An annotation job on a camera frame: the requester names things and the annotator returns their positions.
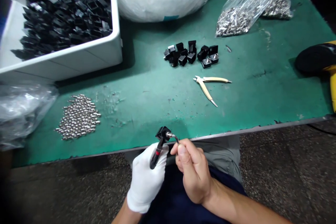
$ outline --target yellow power tool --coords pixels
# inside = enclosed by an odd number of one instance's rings
[[[295,67],[306,74],[318,75],[322,71],[330,73],[332,107],[336,113],[336,40],[303,50],[296,57]]]

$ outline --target right hand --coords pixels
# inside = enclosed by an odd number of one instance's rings
[[[210,197],[214,179],[203,150],[189,139],[183,139],[179,145],[175,143],[170,153],[176,155],[176,165],[183,172],[183,186],[190,200],[195,204],[204,203]]]

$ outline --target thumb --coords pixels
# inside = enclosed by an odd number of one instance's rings
[[[177,148],[177,153],[183,167],[184,176],[191,180],[196,179],[197,174],[187,148],[183,144],[179,144]]]

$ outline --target left hand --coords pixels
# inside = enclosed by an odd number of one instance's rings
[[[162,186],[168,146],[163,146],[157,165],[152,170],[149,165],[157,146],[158,143],[153,143],[133,160],[131,188],[127,193],[127,205],[133,212],[147,213]]]

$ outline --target green workbench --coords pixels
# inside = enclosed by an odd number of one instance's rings
[[[225,1],[209,0],[196,13],[170,22],[121,20],[124,62],[61,87],[26,147],[15,151],[14,166],[145,147],[157,141],[160,126],[180,138],[203,139],[332,114],[328,79],[302,76],[293,67],[303,49],[335,40],[310,0],[291,0],[290,21],[259,19],[248,34],[215,38]],[[198,61],[172,68],[163,60],[168,46],[189,40],[196,40],[198,49],[218,44],[219,63],[207,69]],[[218,107],[207,100],[195,75],[232,81],[206,83]],[[62,108],[78,94],[92,98],[101,124],[94,133],[62,141],[54,129]]]

